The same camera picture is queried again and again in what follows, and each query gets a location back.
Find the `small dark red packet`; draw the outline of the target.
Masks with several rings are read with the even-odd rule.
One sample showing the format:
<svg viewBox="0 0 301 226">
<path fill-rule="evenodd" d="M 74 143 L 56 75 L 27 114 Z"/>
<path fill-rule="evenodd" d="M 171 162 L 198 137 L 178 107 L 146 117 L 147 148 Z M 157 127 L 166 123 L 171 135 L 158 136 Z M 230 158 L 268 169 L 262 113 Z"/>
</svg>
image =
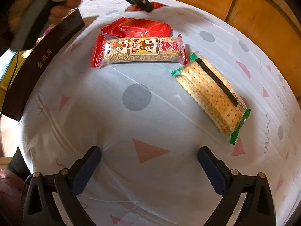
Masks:
<svg viewBox="0 0 301 226">
<path fill-rule="evenodd" d="M 165 7 L 166 5 L 162 4 L 162 3 L 158 3 L 158 2 L 151 2 L 154 6 L 154 10 L 155 9 L 159 9 L 162 7 Z M 125 12 L 136 12 L 136 11 L 142 11 L 141 9 L 136 9 L 134 8 L 133 5 L 130 5 L 129 7 L 127 7 L 127 9 L 125 9 Z"/>
</svg>

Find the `bright red snack packet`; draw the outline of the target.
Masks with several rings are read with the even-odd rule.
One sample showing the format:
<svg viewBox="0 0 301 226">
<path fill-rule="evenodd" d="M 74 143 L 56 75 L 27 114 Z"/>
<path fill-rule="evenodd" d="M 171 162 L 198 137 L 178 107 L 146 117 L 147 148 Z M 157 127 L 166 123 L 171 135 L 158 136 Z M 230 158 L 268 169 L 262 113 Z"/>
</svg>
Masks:
<svg viewBox="0 0 301 226">
<path fill-rule="evenodd" d="M 173 29 L 163 22 L 121 17 L 102 28 L 101 31 L 106 35 L 116 37 L 169 37 Z"/>
</svg>

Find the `puffed rice bar packet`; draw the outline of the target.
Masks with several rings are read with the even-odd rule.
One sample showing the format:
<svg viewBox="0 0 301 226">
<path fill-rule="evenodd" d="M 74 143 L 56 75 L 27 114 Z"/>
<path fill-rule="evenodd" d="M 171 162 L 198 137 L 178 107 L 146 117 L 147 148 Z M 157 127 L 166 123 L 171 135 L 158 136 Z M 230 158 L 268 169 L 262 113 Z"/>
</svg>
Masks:
<svg viewBox="0 0 301 226">
<path fill-rule="evenodd" d="M 123 37 L 108 39 L 99 34 L 91 56 L 90 67 L 131 62 L 177 62 L 188 64 L 182 36 Z"/>
</svg>

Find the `green edged cracker packet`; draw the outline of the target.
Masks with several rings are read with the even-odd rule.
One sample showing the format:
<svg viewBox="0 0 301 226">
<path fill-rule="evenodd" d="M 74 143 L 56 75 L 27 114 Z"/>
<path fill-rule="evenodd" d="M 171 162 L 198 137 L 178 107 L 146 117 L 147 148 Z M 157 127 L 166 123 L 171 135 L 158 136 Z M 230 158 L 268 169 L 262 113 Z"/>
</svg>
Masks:
<svg viewBox="0 0 301 226">
<path fill-rule="evenodd" d="M 251 114 L 241 96 L 205 57 L 190 55 L 190 62 L 171 75 L 198 103 L 221 133 L 235 145 L 239 131 Z"/>
</svg>

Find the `purple pastry packet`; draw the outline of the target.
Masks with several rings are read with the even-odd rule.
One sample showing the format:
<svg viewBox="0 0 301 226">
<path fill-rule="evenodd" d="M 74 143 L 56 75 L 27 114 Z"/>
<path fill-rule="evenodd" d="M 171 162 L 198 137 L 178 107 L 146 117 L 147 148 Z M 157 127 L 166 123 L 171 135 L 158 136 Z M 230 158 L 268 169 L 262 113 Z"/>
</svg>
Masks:
<svg viewBox="0 0 301 226">
<path fill-rule="evenodd" d="M 53 28 L 54 28 L 54 27 L 48 27 L 48 28 L 45 30 L 43 36 L 46 36 Z"/>
</svg>

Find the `gold metal tin box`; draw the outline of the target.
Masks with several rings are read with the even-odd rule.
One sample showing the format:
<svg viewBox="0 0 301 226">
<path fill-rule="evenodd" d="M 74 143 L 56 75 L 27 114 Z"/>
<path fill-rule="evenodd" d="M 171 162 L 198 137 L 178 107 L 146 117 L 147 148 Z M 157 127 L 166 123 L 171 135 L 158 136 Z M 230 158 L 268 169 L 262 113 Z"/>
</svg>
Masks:
<svg viewBox="0 0 301 226">
<path fill-rule="evenodd" d="M 27 101 L 39 78 L 63 46 L 85 23 L 79 10 L 70 13 L 61 24 L 51 29 L 32 50 L 14 77 L 4 97 L 3 115 L 20 121 Z"/>
</svg>

